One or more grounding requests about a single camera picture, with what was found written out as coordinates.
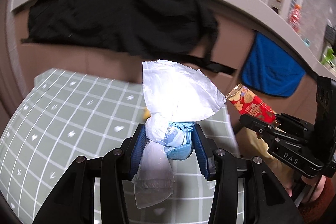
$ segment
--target candy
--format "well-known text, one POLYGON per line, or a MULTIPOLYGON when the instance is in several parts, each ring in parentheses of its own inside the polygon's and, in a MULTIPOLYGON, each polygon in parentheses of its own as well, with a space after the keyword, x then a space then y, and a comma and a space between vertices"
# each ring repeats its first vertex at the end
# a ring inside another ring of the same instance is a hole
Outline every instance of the candy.
POLYGON ((249 114, 275 127, 279 125, 271 107, 244 85, 238 84, 226 95, 226 98, 240 114, 249 114))

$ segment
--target screw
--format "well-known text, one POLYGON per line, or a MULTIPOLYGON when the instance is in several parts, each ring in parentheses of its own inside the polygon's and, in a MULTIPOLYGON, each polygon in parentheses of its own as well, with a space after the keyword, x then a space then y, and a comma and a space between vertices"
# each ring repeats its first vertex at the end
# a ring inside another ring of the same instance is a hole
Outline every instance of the screw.
POLYGON ((76 158, 76 162, 77 163, 81 163, 81 162, 83 162, 83 161, 85 161, 85 157, 84 156, 78 156, 77 158, 76 158))
POLYGON ((121 148, 115 148, 115 149, 113 149, 112 153, 115 156, 119 156, 123 153, 123 150, 121 148))
POLYGON ((261 164, 263 162, 263 160, 259 157, 254 157, 253 158, 253 161, 256 163, 256 164, 261 164))
POLYGON ((216 154, 218 156, 224 156, 225 153, 226 153, 226 151, 224 149, 219 148, 219 149, 216 150, 216 154))

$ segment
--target red bottle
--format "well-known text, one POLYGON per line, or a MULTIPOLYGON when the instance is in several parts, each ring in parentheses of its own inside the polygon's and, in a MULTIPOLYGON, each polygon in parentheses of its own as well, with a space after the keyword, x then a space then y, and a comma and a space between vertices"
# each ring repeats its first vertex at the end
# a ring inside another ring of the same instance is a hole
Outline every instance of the red bottle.
POLYGON ((300 5, 295 4, 294 8, 290 11, 288 17, 288 24, 297 33, 300 31, 300 19, 301 19, 300 9, 301 9, 300 5))

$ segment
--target beige fabric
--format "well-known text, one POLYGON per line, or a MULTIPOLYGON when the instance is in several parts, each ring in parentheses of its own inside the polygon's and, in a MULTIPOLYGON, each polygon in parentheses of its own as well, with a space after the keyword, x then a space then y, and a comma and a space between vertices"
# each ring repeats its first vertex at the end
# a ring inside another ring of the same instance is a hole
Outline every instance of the beige fabric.
POLYGON ((267 143, 262 139, 258 140, 257 134, 254 131, 243 128, 236 135, 236 139, 239 150, 245 158, 261 157, 286 190, 292 188, 294 170, 268 154, 267 143))

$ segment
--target red brown fabric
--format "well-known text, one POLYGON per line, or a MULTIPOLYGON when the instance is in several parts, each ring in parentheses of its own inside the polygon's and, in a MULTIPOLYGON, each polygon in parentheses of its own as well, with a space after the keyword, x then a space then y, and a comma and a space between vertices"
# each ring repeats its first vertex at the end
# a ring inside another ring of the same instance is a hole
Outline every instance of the red brown fabric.
POLYGON ((299 206, 299 211, 303 216, 304 222, 306 224, 311 224, 318 220, 329 206, 333 197, 333 184, 330 178, 326 178, 325 185, 320 197, 312 203, 301 204, 299 206))

